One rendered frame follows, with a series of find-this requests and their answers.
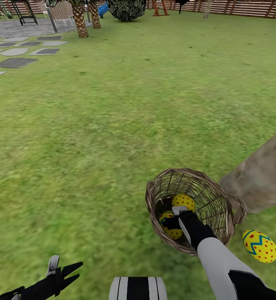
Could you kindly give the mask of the easter egg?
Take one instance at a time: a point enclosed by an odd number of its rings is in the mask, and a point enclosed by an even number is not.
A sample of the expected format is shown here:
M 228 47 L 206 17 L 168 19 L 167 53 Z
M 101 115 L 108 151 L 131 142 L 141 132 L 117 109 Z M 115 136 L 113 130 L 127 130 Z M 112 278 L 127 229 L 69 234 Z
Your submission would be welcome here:
M 183 193 L 176 194 L 172 198 L 170 205 L 172 207 L 185 205 L 188 208 L 188 210 L 193 211 L 193 213 L 197 209 L 195 201 L 189 195 L 187 195 L 187 194 L 185 195 Z
M 159 225 L 165 230 L 165 232 L 173 239 L 178 240 L 179 237 L 182 236 L 183 230 L 182 229 L 172 229 L 169 230 L 167 227 L 162 225 L 162 222 L 165 221 L 166 218 L 173 218 L 172 210 L 165 210 L 158 218 Z
M 255 259 L 263 263 L 271 263 L 276 259 L 276 245 L 265 234 L 255 230 L 246 230 L 242 238 L 248 252 Z

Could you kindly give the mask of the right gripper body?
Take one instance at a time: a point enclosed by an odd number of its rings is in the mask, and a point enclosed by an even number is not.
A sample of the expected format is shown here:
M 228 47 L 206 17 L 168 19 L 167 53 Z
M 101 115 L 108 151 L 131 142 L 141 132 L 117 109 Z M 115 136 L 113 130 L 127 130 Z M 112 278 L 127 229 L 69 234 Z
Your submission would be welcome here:
M 166 218 L 166 225 L 167 225 L 167 228 L 169 230 L 172 230 L 172 229 L 181 229 L 178 227 L 177 223 L 176 223 L 176 219 L 177 219 L 178 216 L 174 216 L 174 217 L 171 217 L 171 218 Z

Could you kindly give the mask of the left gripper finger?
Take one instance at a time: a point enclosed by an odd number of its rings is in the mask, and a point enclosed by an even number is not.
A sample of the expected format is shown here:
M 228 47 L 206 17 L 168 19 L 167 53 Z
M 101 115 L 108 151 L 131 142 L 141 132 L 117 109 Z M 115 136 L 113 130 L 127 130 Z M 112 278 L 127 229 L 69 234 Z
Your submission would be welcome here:
M 66 277 L 67 275 L 69 275 L 70 273 L 72 273 L 73 271 L 75 271 L 76 269 L 78 269 L 80 266 L 83 265 L 83 262 L 78 262 L 72 265 L 68 265 L 63 267 L 62 271 L 62 282 L 64 282 L 64 277 Z
M 68 285 L 73 283 L 79 276 L 80 274 L 65 279 L 64 282 L 62 283 L 61 290 L 64 290 Z

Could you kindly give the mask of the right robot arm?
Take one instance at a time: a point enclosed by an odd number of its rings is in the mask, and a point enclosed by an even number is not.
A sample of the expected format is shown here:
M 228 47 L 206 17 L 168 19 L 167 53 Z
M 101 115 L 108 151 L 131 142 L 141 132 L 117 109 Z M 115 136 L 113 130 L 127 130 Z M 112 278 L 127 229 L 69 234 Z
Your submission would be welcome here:
M 171 207 L 173 217 L 162 222 L 169 230 L 182 229 L 198 254 L 216 300 L 276 300 L 276 291 L 218 239 L 211 227 L 185 205 Z

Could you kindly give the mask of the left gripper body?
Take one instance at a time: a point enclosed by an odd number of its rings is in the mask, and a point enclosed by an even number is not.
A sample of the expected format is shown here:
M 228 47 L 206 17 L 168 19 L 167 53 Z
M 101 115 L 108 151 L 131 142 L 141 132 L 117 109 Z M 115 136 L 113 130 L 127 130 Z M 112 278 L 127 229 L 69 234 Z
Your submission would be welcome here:
M 46 300 L 55 295 L 58 296 L 62 286 L 61 267 L 55 270 L 55 274 L 35 284 L 35 300 Z

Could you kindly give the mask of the wicker basket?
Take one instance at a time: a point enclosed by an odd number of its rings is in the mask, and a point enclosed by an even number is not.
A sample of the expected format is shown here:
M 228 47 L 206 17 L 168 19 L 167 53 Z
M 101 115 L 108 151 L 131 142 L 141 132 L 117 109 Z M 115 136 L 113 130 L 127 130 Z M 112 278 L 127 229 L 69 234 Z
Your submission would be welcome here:
M 181 174 L 178 176 L 178 182 L 172 182 L 173 176 L 177 173 Z M 167 187 L 162 189 L 162 184 L 165 181 L 164 177 L 166 175 L 169 175 L 168 182 L 166 183 Z M 184 181 L 184 179 L 191 180 Z M 202 190 L 199 189 L 195 183 L 197 183 Z M 184 238 L 184 234 L 182 234 L 178 240 L 173 240 L 158 223 L 158 205 L 163 202 L 171 201 L 176 194 L 179 194 L 180 185 L 187 186 L 187 188 L 182 188 L 182 191 L 185 195 L 189 195 L 194 201 L 198 200 L 199 197 L 202 197 L 205 191 L 213 196 L 211 198 L 206 197 L 206 203 L 197 208 L 194 213 L 199 215 L 202 209 L 206 208 L 208 205 L 211 206 L 213 212 L 211 211 L 209 216 L 205 215 L 202 220 L 211 227 L 214 235 L 227 247 L 230 239 L 235 234 L 235 224 L 244 223 L 247 217 L 246 203 L 241 200 L 239 195 L 226 193 L 209 175 L 205 175 L 203 172 L 192 170 L 190 168 L 169 168 L 160 173 L 153 181 L 150 180 L 147 182 L 145 201 L 147 203 L 147 209 L 154 232 L 165 242 L 165 244 L 177 249 L 183 254 L 198 257 L 194 247 L 191 246 L 187 238 Z M 174 187 L 173 192 L 170 192 L 172 187 Z M 196 194 L 190 191 L 190 189 L 193 190 L 194 188 L 196 189 L 194 191 Z M 164 192 L 167 192 L 168 194 L 164 194 Z M 233 215 L 232 204 L 229 198 L 233 198 L 240 205 L 235 215 Z M 219 199 L 224 201 L 224 206 L 221 206 L 220 209 L 215 205 L 216 201 Z M 219 218 L 221 217 L 223 219 L 223 226 L 219 224 Z

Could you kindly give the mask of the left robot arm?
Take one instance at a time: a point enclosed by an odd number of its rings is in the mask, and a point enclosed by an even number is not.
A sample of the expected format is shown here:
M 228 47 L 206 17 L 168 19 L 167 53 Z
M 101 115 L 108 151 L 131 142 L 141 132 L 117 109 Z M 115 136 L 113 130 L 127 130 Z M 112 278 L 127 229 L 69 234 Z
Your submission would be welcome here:
M 67 279 L 64 279 L 64 277 L 83 265 L 83 262 L 78 262 L 65 266 L 61 270 L 61 267 L 58 268 L 58 262 L 58 255 L 51 256 L 45 279 L 26 289 L 22 286 L 11 292 L 4 293 L 0 295 L 0 300 L 46 300 L 53 295 L 58 296 L 60 291 L 73 283 L 80 274 Z

